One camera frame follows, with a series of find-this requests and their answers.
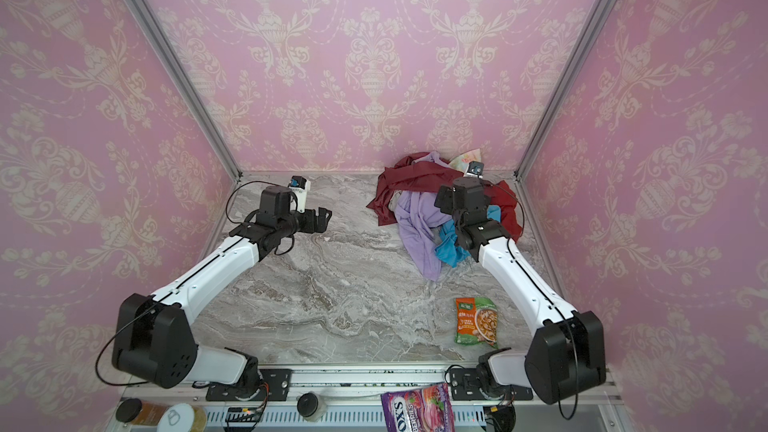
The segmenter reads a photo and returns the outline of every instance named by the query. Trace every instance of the black mounting plate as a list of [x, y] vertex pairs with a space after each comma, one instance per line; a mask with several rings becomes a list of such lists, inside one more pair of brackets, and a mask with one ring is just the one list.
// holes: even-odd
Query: black mounting plate
[[[449, 370], [448, 384], [451, 386], [451, 399], [488, 400], [480, 391], [480, 379], [478, 379], [478, 373], [475, 369], [454, 368]], [[514, 391], [515, 400], [533, 400], [533, 389], [518, 385], [510, 387]]]
[[[270, 402], [285, 402], [290, 388], [291, 369], [259, 369], [262, 380], [270, 386]], [[233, 388], [225, 384], [213, 383], [208, 387], [205, 399], [209, 402], [225, 402], [237, 400], [233, 394]], [[259, 389], [252, 402], [264, 400], [264, 389]]]

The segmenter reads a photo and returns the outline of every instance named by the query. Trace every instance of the pink wallpaper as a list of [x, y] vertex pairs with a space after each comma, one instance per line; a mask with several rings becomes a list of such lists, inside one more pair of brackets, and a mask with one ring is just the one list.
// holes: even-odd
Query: pink wallpaper
[[244, 170], [517, 166], [594, 0], [149, 0]]
[[196, 259], [231, 182], [120, 0], [0, 24], [0, 428], [101, 432], [120, 302]]
[[639, 431], [768, 430], [765, 0], [619, 0], [528, 187]]

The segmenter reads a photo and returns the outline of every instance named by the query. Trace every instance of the gray marble surface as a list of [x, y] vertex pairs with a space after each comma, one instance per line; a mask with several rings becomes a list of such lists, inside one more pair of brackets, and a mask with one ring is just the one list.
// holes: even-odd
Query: gray marble surface
[[[366, 204], [378, 175], [307, 177], [307, 207], [333, 210], [328, 230], [297, 234], [289, 254], [271, 255], [239, 276], [192, 325], [199, 343], [242, 350], [264, 364], [476, 360], [491, 348], [456, 344], [454, 299], [485, 296], [499, 309], [499, 345], [528, 350], [528, 328], [489, 272], [470, 259], [456, 268], [444, 264], [439, 280], [428, 281], [403, 247], [398, 226], [377, 225]], [[249, 179], [287, 184], [290, 175]], [[258, 208], [264, 187], [241, 189], [232, 218]], [[232, 227], [225, 224], [222, 238]], [[551, 284], [529, 231], [518, 247]]]

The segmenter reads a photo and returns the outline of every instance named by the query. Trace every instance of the red cloth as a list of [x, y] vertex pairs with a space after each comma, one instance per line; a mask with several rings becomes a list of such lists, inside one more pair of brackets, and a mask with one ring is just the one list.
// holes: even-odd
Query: red cloth
[[514, 214], [514, 208], [518, 206], [517, 196], [503, 180], [495, 186], [486, 182], [484, 192], [486, 196], [491, 198], [491, 204], [502, 208], [502, 226], [512, 234], [512, 240], [517, 242], [523, 235], [523, 228], [518, 224], [518, 218]]
[[367, 206], [376, 212], [380, 226], [397, 223], [395, 214], [389, 210], [389, 201], [395, 195], [395, 190], [437, 192], [440, 186], [450, 186], [454, 178], [464, 175], [434, 162], [414, 163], [414, 160], [426, 155], [427, 152], [417, 152], [401, 158], [394, 167], [384, 168], [384, 173], [379, 176], [379, 185], [376, 186], [376, 197]]

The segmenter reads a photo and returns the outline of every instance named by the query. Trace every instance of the purple cloth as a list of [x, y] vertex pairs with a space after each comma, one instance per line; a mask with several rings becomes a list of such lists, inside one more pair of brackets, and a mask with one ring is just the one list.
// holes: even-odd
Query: purple cloth
[[[421, 161], [435, 162], [448, 167], [437, 152], [431, 152], [414, 162]], [[406, 246], [408, 254], [411, 255], [421, 274], [433, 281], [440, 276], [442, 262], [435, 254], [434, 235], [430, 228], [439, 227], [451, 218], [435, 207], [435, 197], [437, 194], [434, 192], [406, 190], [395, 207], [395, 219], [397, 219], [402, 244]]]

